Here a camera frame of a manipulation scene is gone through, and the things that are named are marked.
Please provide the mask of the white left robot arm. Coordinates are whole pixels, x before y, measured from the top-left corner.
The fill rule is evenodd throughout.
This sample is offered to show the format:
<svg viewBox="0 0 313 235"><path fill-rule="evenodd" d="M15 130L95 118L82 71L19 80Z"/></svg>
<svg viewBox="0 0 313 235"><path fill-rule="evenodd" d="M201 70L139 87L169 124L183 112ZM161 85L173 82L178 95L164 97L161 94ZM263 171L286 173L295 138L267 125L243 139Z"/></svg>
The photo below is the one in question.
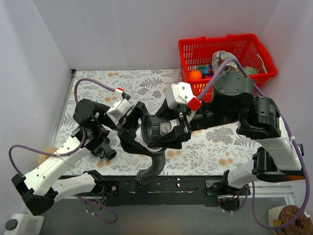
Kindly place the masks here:
<svg viewBox="0 0 313 235"><path fill-rule="evenodd" d="M80 100L73 115L78 127L66 142L50 153L48 159L37 168L26 174L18 172L12 178L29 211L33 215L41 215L57 201L80 193L107 195L110 186L96 170L67 179L63 179L62 175L85 156L114 157L116 152L108 147L110 130L118 133L120 144L126 152L151 157L151 166L137 174L139 183L146 184L158 176L165 166L164 148L149 149L135 140L136 131L146 113L142 102L132 106L128 100L122 99L107 106L88 99Z"/></svg>

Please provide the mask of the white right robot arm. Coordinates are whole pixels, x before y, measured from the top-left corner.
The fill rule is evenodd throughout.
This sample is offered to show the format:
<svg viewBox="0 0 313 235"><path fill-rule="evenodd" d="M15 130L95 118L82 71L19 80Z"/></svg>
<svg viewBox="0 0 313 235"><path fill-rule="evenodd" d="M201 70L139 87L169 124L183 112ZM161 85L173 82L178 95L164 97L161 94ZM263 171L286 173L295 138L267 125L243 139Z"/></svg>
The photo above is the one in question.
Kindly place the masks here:
<svg viewBox="0 0 313 235"><path fill-rule="evenodd" d="M235 72L220 74L210 102L198 100L190 84L180 82L166 90L166 99L154 114L142 118L141 135L150 149L181 149L192 132L215 126L238 124L237 134L260 144L246 164L223 173L209 186L211 193L234 194L261 180L278 183L304 179L299 158L302 145L294 146L275 102L254 95L254 81Z"/></svg>

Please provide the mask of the grey tee pipe fitting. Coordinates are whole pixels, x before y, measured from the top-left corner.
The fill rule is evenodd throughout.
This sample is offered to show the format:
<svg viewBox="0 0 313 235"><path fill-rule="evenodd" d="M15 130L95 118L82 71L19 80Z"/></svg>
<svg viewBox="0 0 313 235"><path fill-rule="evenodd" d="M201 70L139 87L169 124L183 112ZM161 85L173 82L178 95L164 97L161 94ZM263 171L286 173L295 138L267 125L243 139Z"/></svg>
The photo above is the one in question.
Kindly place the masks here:
<svg viewBox="0 0 313 235"><path fill-rule="evenodd" d="M112 160L116 155L117 151L112 149L109 146L110 139L108 137L99 145L94 151L92 151L92 155L99 157L100 159L106 158L107 160Z"/></svg>

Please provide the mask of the orange fruit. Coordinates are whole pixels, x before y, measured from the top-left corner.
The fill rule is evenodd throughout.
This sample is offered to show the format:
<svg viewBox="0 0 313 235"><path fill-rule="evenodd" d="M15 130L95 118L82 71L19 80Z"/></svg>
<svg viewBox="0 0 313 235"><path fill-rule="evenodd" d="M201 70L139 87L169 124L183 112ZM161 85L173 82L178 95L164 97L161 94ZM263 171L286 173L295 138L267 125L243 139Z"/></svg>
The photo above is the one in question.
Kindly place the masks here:
<svg viewBox="0 0 313 235"><path fill-rule="evenodd" d="M190 80L196 81L202 79L202 73L199 70L192 70L189 72Z"/></svg>

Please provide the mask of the floral table mat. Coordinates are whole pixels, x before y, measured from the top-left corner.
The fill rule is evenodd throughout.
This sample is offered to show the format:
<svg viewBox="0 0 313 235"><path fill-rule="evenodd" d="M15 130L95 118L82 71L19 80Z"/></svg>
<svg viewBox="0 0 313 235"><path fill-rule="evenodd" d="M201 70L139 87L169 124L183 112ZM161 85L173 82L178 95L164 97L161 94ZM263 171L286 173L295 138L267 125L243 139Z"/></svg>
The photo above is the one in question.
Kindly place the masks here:
<svg viewBox="0 0 313 235"><path fill-rule="evenodd" d="M141 101L154 114L165 99L166 89L180 81L180 69L78 71L70 83L59 130L51 144L60 147L76 128L72 117L76 99L87 98L108 106L115 103L116 96L103 85L123 88L131 96L132 104ZM259 144L238 135L236 129L237 124L233 123L193 132L182 149L166 150L162 175L221 175L226 170L245 164L255 154ZM112 160L88 155L71 167L67 175L97 170L103 175L130 176L151 165L147 156L124 152L115 131L110 132L109 139L110 147L117 151Z"/></svg>

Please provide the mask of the colourful snack packet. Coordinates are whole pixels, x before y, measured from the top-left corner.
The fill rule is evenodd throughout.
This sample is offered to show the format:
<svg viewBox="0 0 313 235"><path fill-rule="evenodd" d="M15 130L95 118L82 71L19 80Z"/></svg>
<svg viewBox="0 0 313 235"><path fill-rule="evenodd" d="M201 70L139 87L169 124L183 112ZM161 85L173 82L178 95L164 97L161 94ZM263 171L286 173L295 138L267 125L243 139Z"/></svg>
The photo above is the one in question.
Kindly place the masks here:
<svg viewBox="0 0 313 235"><path fill-rule="evenodd" d="M201 73L202 79L211 78L214 75L211 64L196 65L195 69Z"/></svg>

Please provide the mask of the red plastic basket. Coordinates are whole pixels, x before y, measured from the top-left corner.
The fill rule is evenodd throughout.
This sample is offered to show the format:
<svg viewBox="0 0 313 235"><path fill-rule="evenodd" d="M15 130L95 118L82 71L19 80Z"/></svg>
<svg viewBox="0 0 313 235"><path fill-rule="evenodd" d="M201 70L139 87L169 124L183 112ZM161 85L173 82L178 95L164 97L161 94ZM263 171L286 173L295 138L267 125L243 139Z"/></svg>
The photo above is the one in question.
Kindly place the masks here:
<svg viewBox="0 0 313 235"><path fill-rule="evenodd" d="M178 41L182 80L190 84L195 97L209 83L215 68L235 57L254 83L261 87L278 73L274 62L254 34L229 34L216 38L190 38Z"/></svg>

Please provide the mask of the crumpled grey paper bag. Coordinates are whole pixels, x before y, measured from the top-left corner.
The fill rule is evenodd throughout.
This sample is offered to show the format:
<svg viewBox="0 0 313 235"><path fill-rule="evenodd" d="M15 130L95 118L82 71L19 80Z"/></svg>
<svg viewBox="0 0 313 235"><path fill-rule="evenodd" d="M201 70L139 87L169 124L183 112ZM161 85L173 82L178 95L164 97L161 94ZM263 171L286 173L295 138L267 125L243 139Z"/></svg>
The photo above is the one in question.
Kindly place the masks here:
<svg viewBox="0 0 313 235"><path fill-rule="evenodd" d="M215 52L213 55L212 55L212 62L211 62L211 65L212 65L212 70L213 70L213 73L215 74L218 70L218 68L220 67L220 65L225 61L227 60L228 58L235 58L236 56L233 55L232 53L230 52L227 52L227 51L224 51L224 50L220 50L220 51L217 51ZM232 61L232 62L229 62L222 70L222 74L223 73L226 73L226 72L239 72L239 68L238 66Z"/></svg>

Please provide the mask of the green netted melon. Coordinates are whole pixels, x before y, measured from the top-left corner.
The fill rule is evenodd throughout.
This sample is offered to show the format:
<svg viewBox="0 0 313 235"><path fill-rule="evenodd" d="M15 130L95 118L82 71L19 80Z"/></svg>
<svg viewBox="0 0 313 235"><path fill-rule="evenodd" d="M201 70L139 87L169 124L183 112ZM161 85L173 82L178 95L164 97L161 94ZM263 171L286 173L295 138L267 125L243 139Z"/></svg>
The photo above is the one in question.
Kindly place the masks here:
<svg viewBox="0 0 313 235"><path fill-rule="evenodd" d="M265 67L265 63L262 59L262 57L257 54L257 57L260 59L260 61L262 62L262 67L260 69L256 69L254 67L249 67L249 66L246 66L246 67L243 67L244 71L249 75L249 76L252 76L252 75L256 75L258 74L260 71L264 71L265 73L267 73L267 69Z"/></svg>

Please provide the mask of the beige tape roll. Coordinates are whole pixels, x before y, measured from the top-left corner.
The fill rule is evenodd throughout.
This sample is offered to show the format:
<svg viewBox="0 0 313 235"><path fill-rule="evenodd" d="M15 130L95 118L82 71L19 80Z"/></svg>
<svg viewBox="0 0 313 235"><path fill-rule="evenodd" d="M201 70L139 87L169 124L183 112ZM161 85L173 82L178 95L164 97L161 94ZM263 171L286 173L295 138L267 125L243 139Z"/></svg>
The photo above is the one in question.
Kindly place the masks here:
<svg viewBox="0 0 313 235"><path fill-rule="evenodd" d="M58 149L58 148L51 146L51 147L45 148L45 149L43 150L43 152L54 154L57 149ZM39 156L38 156L38 164L41 165L41 164L42 164L45 160L47 160L48 158L49 158L49 155L46 155L46 154L39 154Z"/></svg>

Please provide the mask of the white grey button device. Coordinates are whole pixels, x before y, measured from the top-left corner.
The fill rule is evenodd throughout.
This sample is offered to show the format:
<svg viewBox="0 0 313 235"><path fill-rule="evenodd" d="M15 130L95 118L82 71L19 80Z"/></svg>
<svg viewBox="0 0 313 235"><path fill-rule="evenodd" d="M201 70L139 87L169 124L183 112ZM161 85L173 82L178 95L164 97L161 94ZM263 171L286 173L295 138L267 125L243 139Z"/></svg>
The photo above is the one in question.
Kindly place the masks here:
<svg viewBox="0 0 313 235"><path fill-rule="evenodd" d="M43 222L43 216L15 213L5 224L4 235L39 235Z"/></svg>

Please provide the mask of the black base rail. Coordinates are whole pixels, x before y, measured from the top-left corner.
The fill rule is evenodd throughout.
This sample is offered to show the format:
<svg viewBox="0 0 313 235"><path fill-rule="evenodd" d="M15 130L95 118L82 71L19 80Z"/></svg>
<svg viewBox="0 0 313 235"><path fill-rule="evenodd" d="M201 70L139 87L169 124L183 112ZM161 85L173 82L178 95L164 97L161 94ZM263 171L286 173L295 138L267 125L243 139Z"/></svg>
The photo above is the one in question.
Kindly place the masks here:
<svg viewBox="0 0 313 235"><path fill-rule="evenodd" d="M135 176L105 176L106 206L204 205L217 207L208 187L222 176L158 176L141 185Z"/></svg>

